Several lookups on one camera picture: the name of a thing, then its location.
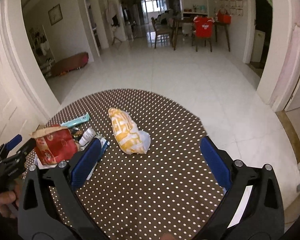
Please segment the person's left hand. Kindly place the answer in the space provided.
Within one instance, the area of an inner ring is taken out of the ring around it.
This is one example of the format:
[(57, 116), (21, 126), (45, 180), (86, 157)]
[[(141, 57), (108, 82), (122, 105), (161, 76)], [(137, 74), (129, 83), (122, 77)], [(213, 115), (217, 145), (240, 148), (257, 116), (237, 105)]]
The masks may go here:
[(6, 218), (16, 218), (16, 212), (10, 209), (10, 206), (15, 204), (19, 207), (20, 186), (17, 182), (14, 183), (14, 189), (0, 194), (0, 213)]

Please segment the person's right hand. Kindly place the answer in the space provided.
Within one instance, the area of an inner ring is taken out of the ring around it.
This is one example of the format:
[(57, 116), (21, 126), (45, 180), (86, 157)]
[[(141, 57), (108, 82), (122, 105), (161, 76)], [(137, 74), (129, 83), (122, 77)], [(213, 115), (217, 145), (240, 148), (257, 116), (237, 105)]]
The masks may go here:
[(160, 237), (160, 240), (175, 240), (175, 238), (171, 234), (165, 233)]

